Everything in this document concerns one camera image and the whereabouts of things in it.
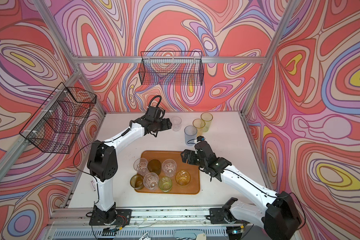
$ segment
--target white table surface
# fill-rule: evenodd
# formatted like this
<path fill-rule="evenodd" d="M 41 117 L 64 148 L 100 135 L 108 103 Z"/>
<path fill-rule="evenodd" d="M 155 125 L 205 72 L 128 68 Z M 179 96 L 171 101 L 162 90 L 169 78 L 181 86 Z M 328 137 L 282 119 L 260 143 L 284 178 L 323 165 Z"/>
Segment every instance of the white table surface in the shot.
<path fill-rule="evenodd" d="M 224 157 L 235 165 L 242 173 L 264 185 L 258 164 L 253 155 L 250 143 L 237 112 L 212 112 L 213 120 L 208 132 L 203 136 L 211 145 L 217 157 Z M 117 207 L 154 207 L 154 206 L 189 206 L 189 205 L 222 205 L 231 197 L 243 202 L 251 203 L 237 190 L 219 180 L 200 172 L 200 192 L 196 195 L 182 194 L 150 194 L 138 193 L 130 186 L 130 178 L 136 174 L 133 163 L 145 150 L 183 151 L 194 147 L 187 146 L 184 140 L 184 128 L 192 125 L 192 121 L 200 118 L 201 113 L 166 113 L 165 118 L 179 116 L 182 127 L 179 132 L 172 130 L 158 133 L 157 138 L 145 135 L 129 146 L 117 156 L 119 168 L 113 180 L 113 194 Z M 141 113 L 107 114 L 102 124 L 98 140 L 103 141 L 115 136 L 128 125 L 130 120 L 142 116 Z M 93 207 L 97 201 L 97 192 L 90 182 L 94 178 L 82 174 L 74 191 L 70 208 Z"/>

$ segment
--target brown tray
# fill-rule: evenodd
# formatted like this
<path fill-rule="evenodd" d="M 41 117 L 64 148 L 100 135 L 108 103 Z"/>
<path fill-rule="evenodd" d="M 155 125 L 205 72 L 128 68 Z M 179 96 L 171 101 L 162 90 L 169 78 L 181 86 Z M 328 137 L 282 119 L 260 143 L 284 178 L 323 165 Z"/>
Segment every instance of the brown tray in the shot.
<path fill-rule="evenodd" d="M 146 187 L 140 190 L 135 190 L 136 192 L 149 192 L 149 193 L 164 193 L 164 194 L 198 194 L 200 191 L 200 175 L 199 168 L 195 165 L 189 165 L 181 161 L 181 152 L 175 151 L 144 151 L 141 154 L 141 157 L 147 159 L 148 161 L 152 159 L 158 159 L 163 163 L 167 159 L 173 159 L 176 161 L 176 172 L 179 170 L 185 170 L 191 175 L 191 181 L 185 185 L 178 185 L 175 176 L 171 177 L 172 180 L 172 189 L 169 192 L 163 192 L 159 188 L 156 190 L 149 190 Z M 164 177 L 164 171 L 162 170 L 159 178 Z"/>

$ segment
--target psychedelic wallpaper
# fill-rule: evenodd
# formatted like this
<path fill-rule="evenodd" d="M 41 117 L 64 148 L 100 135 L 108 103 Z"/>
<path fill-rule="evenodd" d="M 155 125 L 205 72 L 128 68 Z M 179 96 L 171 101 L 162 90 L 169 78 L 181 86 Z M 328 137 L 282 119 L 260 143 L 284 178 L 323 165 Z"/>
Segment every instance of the psychedelic wallpaper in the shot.
<path fill-rule="evenodd" d="M 302 0 L 245 114 L 301 238 L 360 239 L 360 0 Z"/>
<path fill-rule="evenodd" d="M 264 56 L 285 1 L 151 0 L 52 2 L 78 56 L 139 56 L 200 50 L 204 56 Z M 203 86 L 141 86 L 139 64 L 81 64 L 106 112 L 145 111 L 156 94 L 168 111 L 241 110 L 259 64 L 205 64 Z"/>
<path fill-rule="evenodd" d="M 0 159 L 25 122 L 71 74 L 31 1 L 0 2 Z M 94 109 L 71 154 L 42 153 L 33 145 L 26 148 L 0 183 L 0 239 L 38 237 L 72 184 L 74 154 L 92 141 L 100 118 Z"/>

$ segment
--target black wire mesh basket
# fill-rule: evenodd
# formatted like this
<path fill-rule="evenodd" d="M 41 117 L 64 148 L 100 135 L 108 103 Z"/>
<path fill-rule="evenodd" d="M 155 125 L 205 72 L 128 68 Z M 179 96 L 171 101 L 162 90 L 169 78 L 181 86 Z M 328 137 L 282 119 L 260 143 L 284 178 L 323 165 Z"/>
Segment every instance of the black wire mesh basket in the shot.
<path fill-rule="evenodd" d="M 142 85 L 203 85 L 201 51 L 142 51 L 141 58 Z"/>
<path fill-rule="evenodd" d="M 24 136 L 42 152 L 71 152 L 96 104 L 96 95 L 81 88 L 65 87 L 36 126 Z"/>

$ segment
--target cup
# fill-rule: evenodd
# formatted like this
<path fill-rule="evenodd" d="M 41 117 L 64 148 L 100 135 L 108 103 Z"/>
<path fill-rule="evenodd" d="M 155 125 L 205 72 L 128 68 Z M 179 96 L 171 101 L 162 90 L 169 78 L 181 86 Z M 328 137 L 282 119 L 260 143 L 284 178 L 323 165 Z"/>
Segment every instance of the cup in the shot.
<path fill-rule="evenodd" d="M 133 164 L 133 168 L 136 170 L 138 174 L 142 176 L 145 176 L 149 173 L 147 166 L 148 166 L 148 161 L 145 158 L 139 158 Z"/>
<path fill-rule="evenodd" d="M 145 175 L 143 183 L 149 190 L 156 190 L 158 188 L 158 175 L 154 172 L 150 172 Z"/>
<path fill-rule="evenodd" d="M 163 192 L 169 192 L 172 189 L 172 180 L 169 177 L 163 177 L 158 181 L 158 187 Z"/>
<path fill-rule="evenodd" d="M 141 176 L 140 174 L 134 175 L 129 181 L 129 184 L 136 190 L 142 189 L 144 187 L 143 176 Z"/>
<path fill-rule="evenodd" d="M 197 128 L 194 126 L 187 126 L 184 129 L 184 134 L 185 134 L 185 144 L 187 144 L 188 146 L 193 146 L 195 144 L 194 139 L 196 138 Z"/>
<path fill-rule="evenodd" d="M 173 117 L 173 118 L 171 118 L 171 123 L 172 123 L 172 130 L 174 132 L 180 131 L 180 129 L 181 129 L 181 118 Z"/>
<path fill-rule="evenodd" d="M 203 119 L 203 121 L 205 122 L 203 132 L 208 132 L 209 127 L 211 126 L 212 119 L 213 119 L 212 114 L 210 114 L 210 113 L 202 113 L 201 119 Z"/>
<path fill-rule="evenodd" d="M 197 128 L 197 137 L 202 136 L 203 128 L 205 127 L 204 120 L 201 118 L 193 120 L 193 126 Z"/>
<path fill-rule="evenodd" d="M 176 173 L 176 162 L 173 159 L 167 159 L 161 165 L 161 169 L 167 177 L 173 177 Z"/>
<path fill-rule="evenodd" d="M 191 175 L 189 172 L 181 170 L 177 172 L 175 180 L 178 185 L 185 186 L 191 181 Z"/>
<path fill-rule="evenodd" d="M 161 162 L 157 159 L 152 159 L 151 161 L 149 161 L 148 165 L 148 170 L 150 172 L 154 172 L 157 175 L 160 175 L 161 173 Z"/>

